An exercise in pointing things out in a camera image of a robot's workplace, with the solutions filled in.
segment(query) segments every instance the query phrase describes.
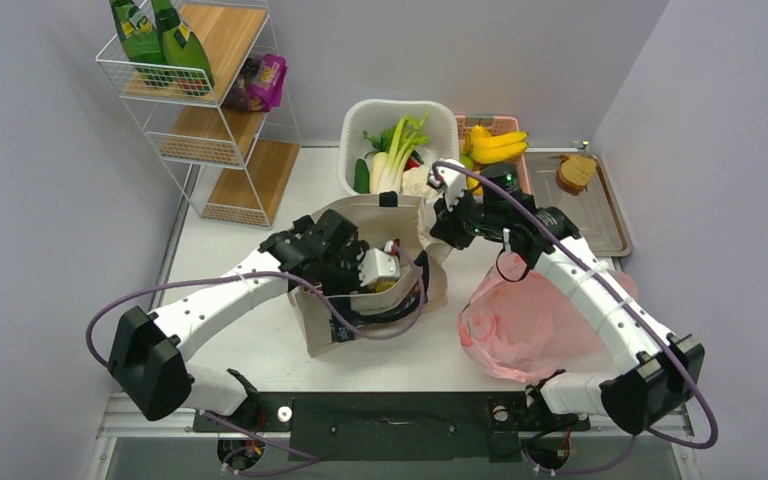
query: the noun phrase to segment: pink basket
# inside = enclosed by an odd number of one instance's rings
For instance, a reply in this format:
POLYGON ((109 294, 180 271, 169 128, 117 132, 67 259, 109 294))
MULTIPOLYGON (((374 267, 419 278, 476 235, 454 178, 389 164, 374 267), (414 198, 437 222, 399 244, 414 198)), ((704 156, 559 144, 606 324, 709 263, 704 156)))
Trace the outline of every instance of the pink basket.
MULTIPOLYGON (((503 135, 505 133, 519 131, 519 122, 514 117, 496 115, 455 115, 455 120, 458 122, 458 140, 461 141, 461 146, 463 146, 463 139, 466 136, 466 132, 475 125, 481 125, 493 135, 503 135)), ((523 191, 531 193, 531 182, 528 179, 528 169, 525 168, 525 155, 520 155, 519 158, 511 159, 510 161, 512 163, 516 162, 517 173, 519 174, 519 181, 523 191)))

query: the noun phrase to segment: screw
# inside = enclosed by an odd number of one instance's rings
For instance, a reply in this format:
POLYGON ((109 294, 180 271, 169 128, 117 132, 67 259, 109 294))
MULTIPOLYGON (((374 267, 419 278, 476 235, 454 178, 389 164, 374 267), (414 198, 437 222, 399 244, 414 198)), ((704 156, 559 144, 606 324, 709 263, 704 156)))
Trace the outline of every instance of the screw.
POLYGON ((493 418, 496 419, 497 422, 508 421, 508 409, 501 405, 493 407, 493 418))
POLYGON ((290 407, 283 406, 278 409, 278 420, 287 423, 293 418, 293 410, 290 407))

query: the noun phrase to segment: pink plastic bag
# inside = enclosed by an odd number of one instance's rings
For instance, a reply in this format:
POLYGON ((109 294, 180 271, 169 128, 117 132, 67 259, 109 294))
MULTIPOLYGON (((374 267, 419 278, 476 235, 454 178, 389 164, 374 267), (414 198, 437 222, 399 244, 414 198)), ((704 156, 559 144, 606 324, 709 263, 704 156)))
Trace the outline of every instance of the pink plastic bag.
MULTIPOLYGON (((499 258, 509 279, 519 278, 524 268, 518 255, 499 258)), ((612 274, 637 299, 631 277, 612 274)), ((535 272, 512 283, 492 269, 458 315, 458 332, 467 355, 485 372, 525 383, 549 377, 567 360, 606 350, 572 303, 535 272)))

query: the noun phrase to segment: yellow banana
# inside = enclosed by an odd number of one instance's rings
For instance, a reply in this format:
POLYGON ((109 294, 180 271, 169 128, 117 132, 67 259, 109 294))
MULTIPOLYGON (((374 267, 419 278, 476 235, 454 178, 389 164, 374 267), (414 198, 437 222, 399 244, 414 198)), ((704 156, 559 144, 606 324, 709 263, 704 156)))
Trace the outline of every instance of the yellow banana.
POLYGON ((464 136, 464 146, 461 147, 461 153, 464 155, 469 155, 469 152, 472 151, 472 130, 469 130, 466 132, 466 135, 464 136))
POLYGON ((504 135, 497 135, 488 138, 476 138, 473 140, 472 148, 498 148, 512 143, 524 142, 528 137, 525 132, 511 132, 504 135))
POLYGON ((472 177, 466 177, 466 188, 472 191, 473 195, 484 195, 484 192, 481 189, 481 184, 478 183, 478 180, 472 177))
POLYGON ((512 143, 497 148, 477 148, 473 146, 470 157, 478 163, 487 165, 518 157, 522 155, 526 148, 528 148, 528 144, 525 142, 512 143))
POLYGON ((490 138, 490 137, 493 136, 490 133, 489 130, 487 130, 486 128, 482 127, 481 125, 476 125, 476 126, 472 127, 472 130, 470 130, 470 131, 472 132, 473 144, 475 144, 475 139, 476 138, 490 138))

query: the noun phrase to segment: white panel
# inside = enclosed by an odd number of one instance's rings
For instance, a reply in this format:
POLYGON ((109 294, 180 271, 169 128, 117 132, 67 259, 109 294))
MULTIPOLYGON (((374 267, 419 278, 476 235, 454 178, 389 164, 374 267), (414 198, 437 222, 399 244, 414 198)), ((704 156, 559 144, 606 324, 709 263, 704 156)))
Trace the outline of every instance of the white panel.
POLYGON ((84 328, 154 283, 175 214, 93 62, 113 34, 108 2, 0 3, 0 479, 83 478, 113 385, 84 328))
POLYGON ((768 478, 768 1, 672 0, 593 146, 644 305, 707 351, 705 478, 768 478))
POLYGON ((514 115, 529 141, 590 138, 667 0, 272 0, 302 138, 367 98, 514 115))

